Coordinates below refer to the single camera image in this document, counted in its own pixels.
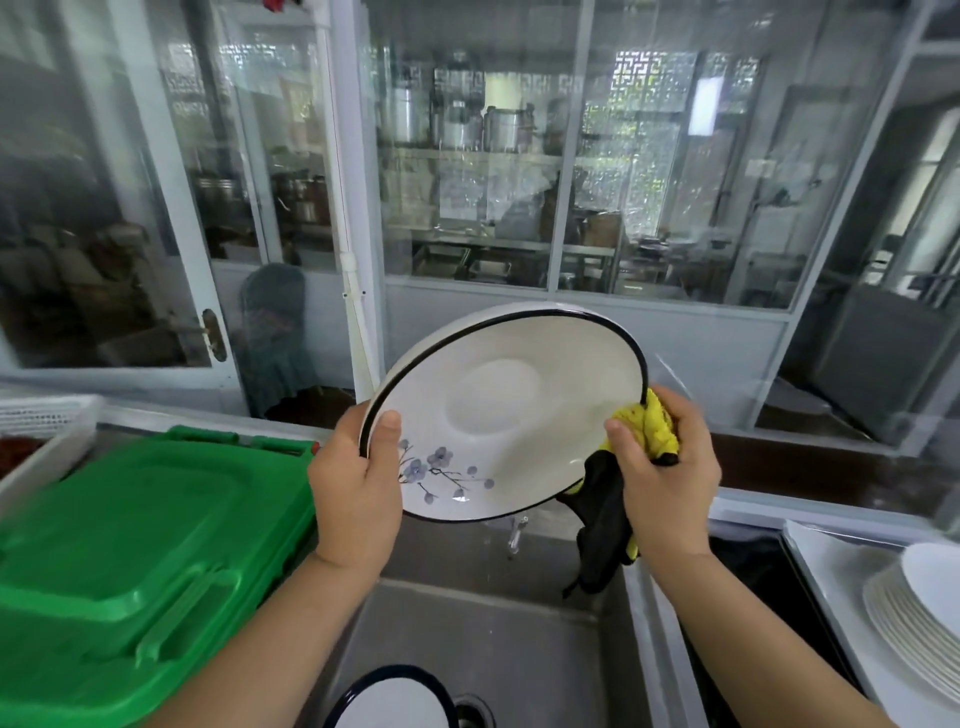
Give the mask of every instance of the hand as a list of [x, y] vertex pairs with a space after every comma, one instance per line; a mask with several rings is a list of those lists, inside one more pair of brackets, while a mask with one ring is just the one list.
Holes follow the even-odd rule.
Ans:
[[707, 423], [693, 402], [663, 387], [654, 391], [677, 424], [677, 465], [657, 467], [629, 428], [618, 420], [607, 420], [605, 425], [623, 472], [623, 503], [636, 545], [644, 558], [653, 561], [709, 554], [707, 517], [720, 484], [720, 464]]
[[317, 506], [317, 555], [373, 582], [390, 558], [403, 515], [396, 477], [400, 415], [390, 410], [380, 417], [368, 459], [358, 447], [366, 410], [365, 402], [347, 410], [307, 475]]

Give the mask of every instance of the bowl rim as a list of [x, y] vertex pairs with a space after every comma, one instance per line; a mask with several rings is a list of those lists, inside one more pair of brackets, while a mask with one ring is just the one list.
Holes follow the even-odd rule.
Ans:
[[[636, 356], [636, 361], [640, 365], [640, 377], [643, 382], [643, 391], [640, 394], [640, 403], [646, 404], [647, 400], [647, 388], [650, 386], [650, 376], [647, 370], [647, 360], [643, 356], [643, 351], [640, 350], [639, 344], [636, 342], [636, 339], [630, 334], [630, 332], [618, 324], [616, 321], [603, 316], [596, 311], [591, 311], [588, 308], [582, 308], [580, 306], [556, 306], [556, 305], [546, 305], [543, 307], [527, 307], [519, 308], [514, 305], [505, 305], [498, 306], [498, 308], [503, 308], [504, 311], [500, 314], [488, 316], [480, 321], [475, 321], [474, 323], [467, 323], [467, 319], [475, 319], [476, 314], [465, 316], [461, 321], [467, 323], [465, 326], [458, 327], [458, 321], [453, 322], [444, 329], [449, 329], [449, 331], [437, 338], [436, 341], [430, 342], [429, 346], [426, 346], [423, 351], [417, 352], [417, 354], [409, 359], [409, 361], [404, 361], [401, 357], [398, 360], [397, 364], [402, 364], [402, 368], [398, 371], [391, 370], [387, 379], [382, 383], [379, 391], [371, 399], [370, 405], [367, 408], [366, 415], [364, 417], [364, 422], [360, 430], [360, 454], [364, 457], [370, 456], [370, 436], [373, 430], [373, 425], [376, 422], [377, 415], [379, 414], [380, 408], [383, 406], [383, 402], [390, 393], [395, 389], [395, 387], [403, 380], [403, 378], [413, 372], [421, 362], [429, 356], [432, 356], [434, 353], [438, 352], [440, 349], [443, 349], [446, 345], [462, 339], [465, 336], [482, 330], [484, 328], [490, 328], [498, 324], [505, 324], [510, 321], [518, 321], [520, 319], [530, 319], [537, 318], [540, 316], [550, 316], [550, 317], [565, 317], [573, 319], [581, 319], [589, 321], [594, 324], [599, 324], [604, 328], [608, 328], [613, 333], [617, 334], [627, 346], [630, 347], [631, 351]], [[438, 519], [430, 518], [429, 516], [424, 516], [419, 513], [412, 513], [406, 508], [403, 509], [403, 513], [407, 516], [410, 516], [421, 521], [428, 521], [434, 523], [475, 523], [482, 521], [492, 521], [494, 519], [506, 518], [507, 516], [512, 516], [513, 514], [520, 513], [522, 511], [530, 510], [531, 508], [536, 508], [539, 505], [543, 505], [548, 500], [552, 500], [557, 497], [563, 491], [569, 489], [574, 483], [569, 485], [564, 485], [556, 493], [552, 494], [549, 497], [539, 500], [536, 503], [531, 503], [530, 505], [523, 506], [522, 508], [517, 508], [513, 511], [507, 511], [505, 513], [496, 514], [494, 516], [484, 516], [482, 518], [474, 519]]]

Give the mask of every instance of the right hand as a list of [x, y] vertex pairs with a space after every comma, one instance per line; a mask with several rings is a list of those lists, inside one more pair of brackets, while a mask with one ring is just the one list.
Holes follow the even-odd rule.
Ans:
[[605, 427], [623, 473], [623, 503], [640, 554], [648, 560], [710, 554], [707, 518], [720, 485], [707, 423], [690, 400], [654, 387], [673, 416], [680, 462], [660, 468], [650, 462], [633, 433], [618, 420]]

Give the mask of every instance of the left hand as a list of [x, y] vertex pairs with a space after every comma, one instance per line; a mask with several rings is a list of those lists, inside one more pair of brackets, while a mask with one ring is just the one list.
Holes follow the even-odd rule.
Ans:
[[373, 431], [370, 458], [358, 446], [367, 403], [351, 407], [307, 469], [317, 507], [317, 555], [375, 580], [394, 549], [403, 515], [397, 480], [400, 415], [385, 412]]

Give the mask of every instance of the bowl in sink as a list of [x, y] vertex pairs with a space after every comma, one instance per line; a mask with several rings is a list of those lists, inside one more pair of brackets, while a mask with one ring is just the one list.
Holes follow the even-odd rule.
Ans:
[[569, 488], [604, 439], [603, 422], [646, 390], [639, 345], [619, 324], [567, 303], [512, 303], [441, 328], [404, 354], [364, 420], [403, 419], [404, 510], [483, 521]]

